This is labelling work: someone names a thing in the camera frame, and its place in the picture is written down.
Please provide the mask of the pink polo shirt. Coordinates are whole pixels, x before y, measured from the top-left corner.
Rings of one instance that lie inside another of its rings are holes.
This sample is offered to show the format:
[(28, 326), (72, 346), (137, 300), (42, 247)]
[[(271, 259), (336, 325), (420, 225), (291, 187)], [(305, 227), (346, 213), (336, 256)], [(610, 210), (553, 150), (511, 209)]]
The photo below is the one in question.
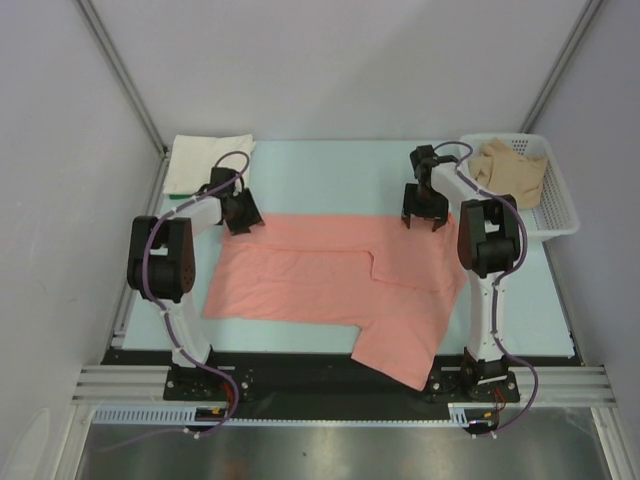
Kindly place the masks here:
[(269, 214), (222, 238), (202, 314), (356, 326), (354, 361), (425, 388), (466, 276), (449, 217)]

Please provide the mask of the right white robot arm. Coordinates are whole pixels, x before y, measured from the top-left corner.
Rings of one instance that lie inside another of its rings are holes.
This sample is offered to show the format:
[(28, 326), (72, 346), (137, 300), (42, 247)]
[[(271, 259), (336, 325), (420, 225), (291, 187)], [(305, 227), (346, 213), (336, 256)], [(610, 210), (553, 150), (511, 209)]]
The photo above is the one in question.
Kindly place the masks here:
[(476, 363), (498, 362), (508, 356), (500, 337), (506, 277), (517, 271), (527, 254), (527, 232), (510, 195), (492, 193), (471, 178), (461, 157), (440, 155), (453, 143), (422, 145), (410, 153), (415, 181), (405, 185), (401, 218), (406, 227), (413, 218), (445, 226), (451, 206), (458, 209), (457, 254), (471, 286), (471, 331), (466, 355)]

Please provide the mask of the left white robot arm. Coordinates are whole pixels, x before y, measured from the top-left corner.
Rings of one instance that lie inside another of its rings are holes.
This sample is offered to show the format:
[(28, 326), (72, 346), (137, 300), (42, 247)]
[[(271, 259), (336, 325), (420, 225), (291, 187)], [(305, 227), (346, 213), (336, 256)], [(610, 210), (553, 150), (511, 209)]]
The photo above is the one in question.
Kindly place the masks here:
[(186, 387), (197, 398), (214, 397), (221, 376), (204, 365), (212, 351), (196, 312), (192, 290), (197, 267), (196, 236), (223, 225), (230, 235), (249, 234), (264, 223), (239, 171), (214, 167), (209, 182), (183, 204), (161, 216), (133, 220), (127, 283), (156, 305), (172, 345), (172, 361), (193, 366)]

